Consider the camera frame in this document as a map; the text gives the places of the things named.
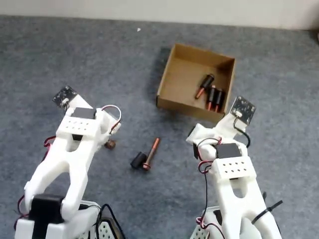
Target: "cardboard box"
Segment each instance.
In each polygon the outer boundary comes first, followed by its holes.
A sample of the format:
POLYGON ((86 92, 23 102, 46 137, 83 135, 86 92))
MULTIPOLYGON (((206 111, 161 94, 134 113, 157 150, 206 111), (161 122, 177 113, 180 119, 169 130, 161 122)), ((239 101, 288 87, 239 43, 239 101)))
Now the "cardboard box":
POLYGON ((218 122, 227 111, 235 71, 235 58, 182 44, 170 52, 161 79, 157 106, 211 122, 218 122), (225 92, 219 113, 206 109, 207 94, 196 100, 195 95, 207 74, 213 74, 213 84, 225 92))

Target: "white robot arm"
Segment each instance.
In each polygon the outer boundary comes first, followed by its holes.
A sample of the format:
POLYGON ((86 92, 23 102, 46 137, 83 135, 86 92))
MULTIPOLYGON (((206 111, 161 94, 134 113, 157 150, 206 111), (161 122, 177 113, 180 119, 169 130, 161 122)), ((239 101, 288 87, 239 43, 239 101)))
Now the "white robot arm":
POLYGON ((81 201, 87 172, 95 152, 121 126, 121 115, 115 119, 104 111, 113 105, 92 108, 70 87, 62 89, 54 101, 65 108, 65 116, 45 160, 24 187, 28 218, 18 220, 15 239, 73 239, 90 230, 99 213, 96 203, 81 201), (64 172, 70 175, 66 195, 45 194, 64 172))
POLYGON ((197 219, 200 224, 197 229, 206 229, 214 239, 282 238, 270 213, 272 208, 266 207, 259 189, 247 147, 233 139, 238 133, 246 134, 245 128, 254 111, 254 105, 238 97, 230 113, 215 128, 197 124, 186 140, 193 144, 194 153, 202 160, 200 165, 210 168, 207 173, 212 178, 220 205, 207 208, 203 218, 197 219))

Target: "black wire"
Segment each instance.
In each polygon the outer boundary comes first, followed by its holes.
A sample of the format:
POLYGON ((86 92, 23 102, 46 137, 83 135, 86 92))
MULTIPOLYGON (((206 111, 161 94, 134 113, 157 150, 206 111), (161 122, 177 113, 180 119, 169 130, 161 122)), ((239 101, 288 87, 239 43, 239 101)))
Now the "black wire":
POLYGON ((234 126, 234 128, 235 128, 238 132, 240 132, 240 133, 242 133, 243 135, 246 136, 246 138, 247 138, 247 140, 248 140, 246 147, 248 148, 248 147, 250 146, 250 137, 249 137, 249 135, 248 135, 246 132, 242 131, 241 129, 239 129, 239 128, 237 128, 237 127, 235 126, 237 121, 238 121, 238 118, 236 118, 236 119, 234 120, 234 125, 233 125, 233 126, 234 126))
POLYGON ((112 218, 113 218, 113 220, 114 220, 116 226, 117 226, 118 229, 120 230, 123 239, 125 239, 126 237, 125 237, 125 235, 124 235, 124 232, 123 232, 123 230, 122 230, 122 228, 121 228, 121 226, 120 226, 118 220, 116 219, 116 217, 115 217, 115 215, 114 215, 114 213, 113 213, 113 210, 111 209, 110 205, 107 204, 107 203, 104 204, 104 205, 101 207, 100 212, 99 212, 99 214, 98 214, 98 217, 97 217, 97 219, 96 219, 96 223, 95 223, 96 239, 100 239, 99 226, 100 226, 100 221, 101 221, 101 218, 102 218, 102 213, 103 213, 105 207, 107 207, 107 208, 109 209, 109 211, 110 211, 110 213, 111 213, 111 215, 112 215, 112 218))
POLYGON ((207 183, 207 176, 206 176, 206 173, 204 173, 204 177, 205 177, 205 193, 206 193, 206 199, 205 199, 205 210, 203 212, 203 214, 201 215, 201 220, 204 220, 204 216, 206 214, 206 210, 207 210, 207 205, 208 205, 208 183, 207 183))
POLYGON ((200 146, 201 143, 203 143, 204 141, 206 141, 206 140, 208 140, 208 139, 216 140, 217 143, 220 141, 220 139, 216 139, 216 138, 205 138, 205 139, 203 139, 201 142, 199 142, 199 144, 198 144, 196 147, 197 147, 198 157, 199 157, 200 161, 203 161, 203 159, 202 159, 201 156, 200 156, 198 147, 200 146))
MULTIPOLYGON (((209 167, 211 167, 211 166, 210 166, 210 165, 206 166, 204 171, 206 171, 209 167)), ((201 219, 200 219, 200 220, 204 220, 204 216, 205 216, 205 214, 206 214, 207 206, 208 206, 208 183, 207 183, 206 173, 204 173, 204 177, 205 177, 205 191, 206 191, 206 192, 205 192, 205 194, 206 194, 205 210, 204 210, 203 214, 201 215, 201 219)), ((221 229, 220 229, 219 227, 217 227, 216 224, 212 224, 212 225, 219 230, 219 232, 221 233, 223 239, 225 239, 225 236, 224 236, 223 232, 221 231, 221 229)))

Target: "white wire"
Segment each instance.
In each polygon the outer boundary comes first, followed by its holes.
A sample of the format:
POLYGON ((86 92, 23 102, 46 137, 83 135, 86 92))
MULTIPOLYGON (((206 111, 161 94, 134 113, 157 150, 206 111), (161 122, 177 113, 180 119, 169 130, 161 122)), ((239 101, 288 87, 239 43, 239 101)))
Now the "white wire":
POLYGON ((118 118, 118 120, 115 122, 115 124, 111 127, 111 132, 112 132, 112 130, 115 128, 115 126, 117 126, 118 125, 118 123, 121 121, 121 119, 122 119, 122 111, 120 110, 120 108, 118 107, 118 106, 116 106, 116 105, 106 105, 106 106, 103 106, 103 107, 101 107, 101 110, 103 111, 103 110, 105 110, 106 108, 116 108, 118 111, 119 111, 119 113, 120 113, 120 116, 119 116, 119 118, 118 118))

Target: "cable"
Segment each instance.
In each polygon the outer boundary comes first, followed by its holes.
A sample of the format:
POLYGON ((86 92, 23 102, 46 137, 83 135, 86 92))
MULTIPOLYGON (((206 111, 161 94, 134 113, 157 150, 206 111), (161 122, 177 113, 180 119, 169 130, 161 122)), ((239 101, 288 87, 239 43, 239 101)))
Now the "cable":
POLYGON ((29 216, 29 214, 20 215, 20 217, 18 217, 18 219, 15 220, 14 225, 13 225, 14 230, 16 230, 16 224, 18 223, 18 220, 21 218, 25 218, 27 216, 29 216))
MULTIPOLYGON (((204 172, 208 172, 209 171, 209 167, 211 167, 210 165, 206 166, 205 167, 205 170, 204 172)), ((209 226, 214 226, 218 229, 218 231, 220 232, 220 234, 222 235, 223 239, 225 239, 225 236, 222 232, 222 230, 219 228, 219 226, 215 223, 209 223, 209 224, 204 224, 204 217, 205 217, 205 214, 206 214, 206 211, 207 211, 207 204, 208 204, 208 183, 207 183, 207 177, 206 177, 206 173, 204 173, 204 177, 205 177, 205 191, 206 191, 206 199, 205 199, 205 210, 203 212, 203 214, 201 215, 200 218, 196 218, 196 222, 200 225, 200 227, 202 229, 207 229, 209 226)))
POLYGON ((112 133, 113 129, 120 123, 120 121, 121 121, 121 119, 122 119, 122 111, 121 111, 120 108, 117 107, 116 105, 106 105, 106 106, 103 106, 103 107, 101 108, 101 110, 105 110, 106 108, 116 108, 116 109, 119 111, 119 113, 120 113, 120 116, 119 116, 118 120, 117 120, 117 121, 115 122, 115 124, 111 127, 110 133, 112 133))
POLYGON ((200 170, 200 167, 201 167, 203 164, 205 164, 205 163, 212 163, 212 162, 213 162, 213 161, 201 161, 201 162, 198 164, 198 171, 199 171, 201 174, 206 174, 206 173, 208 173, 209 169, 206 170, 206 168, 207 168, 207 167, 210 167, 211 165, 206 166, 205 169, 204 169, 204 171, 201 171, 201 170, 200 170))
POLYGON ((101 218, 102 218, 102 213, 105 209, 105 207, 107 207, 112 215, 112 218, 116 224, 116 226, 118 227, 118 229, 120 230, 121 234, 122 234, 122 237, 123 239, 126 239, 125 235, 124 235, 124 232, 118 222, 118 220, 116 219, 114 213, 113 213, 113 210, 111 209, 110 205, 109 204, 104 204, 101 209, 100 209, 100 212, 98 214, 98 217, 96 218, 96 223, 95 223, 95 232, 96 232, 96 239, 100 239, 100 234, 99 234, 99 226, 100 226, 100 221, 101 221, 101 218))
POLYGON ((19 198, 18 202, 17 202, 17 208, 18 208, 18 212, 20 215, 23 215, 23 213, 21 212, 21 209, 20 209, 20 205, 21 205, 21 202, 23 201, 24 199, 24 194, 19 198))
POLYGON ((201 157, 201 155, 200 155, 200 152, 199 152, 199 146, 200 146, 204 141, 206 141, 206 140, 208 140, 208 139, 213 139, 213 140, 217 141, 217 144, 220 144, 220 143, 221 143, 221 140, 222 140, 221 137, 220 137, 220 139, 216 139, 216 138, 205 138, 205 139, 203 139, 201 142, 199 142, 199 144, 197 145, 197 154, 198 154, 198 158, 199 158, 200 161, 203 161, 203 159, 202 159, 202 157, 201 157))
POLYGON ((235 126, 235 124, 236 124, 237 121, 238 121, 238 118, 236 117, 236 119, 234 120, 233 126, 234 126, 234 128, 235 128, 238 132, 240 132, 240 133, 242 133, 243 135, 246 136, 246 138, 247 138, 247 140, 248 140, 246 147, 248 148, 248 147, 250 146, 250 137, 249 137, 249 135, 248 135, 246 132, 242 131, 240 128, 237 128, 237 127, 235 126))
MULTIPOLYGON (((43 146, 46 147, 47 150, 46 150, 46 152, 45 152, 45 154, 44 154, 44 156, 43 156, 41 162, 43 162, 43 161, 45 160, 46 156, 48 155, 48 152, 50 151, 50 147, 51 147, 52 144, 49 143, 49 140, 52 140, 52 139, 55 139, 55 138, 56 138, 56 136, 51 136, 51 137, 47 138, 47 139, 44 141, 43 146)), ((16 224, 17 224, 17 221, 18 221, 19 219, 25 218, 25 217, 28 216, 28 214, 23 214, 22 211, 21 211, 21 209, 20 209, 20 206, 21 206, 21 203, 22 203, 23 200, 24 200, 24 195, 22 195, 22 196, 19 198, 18 202, 17 202, 17 209, 18 209, 18 213, 20 214, 20 217, 15 221, 15 223, 14 223, 14 229, 15 229, 16 224)))
POLYGON ((41 162, 43 162, 43 161, 45 160, 46 156, 48 155, 48 153, 49 153, 49 151, 50 151, 50 148, 51 148, 51 145, 52 145, 52 144, 49 143, 49 140, 52 140, 52 139, 55 139, 55 138, 56 138, 56 136, 51 136, 51 137, 47 138, 47 139, 44 141, 43 146, 46 147, 47 150, 46 150, 46 152, 45 152, 45 154, 44 154, 44 156, 43 156, 41 162))

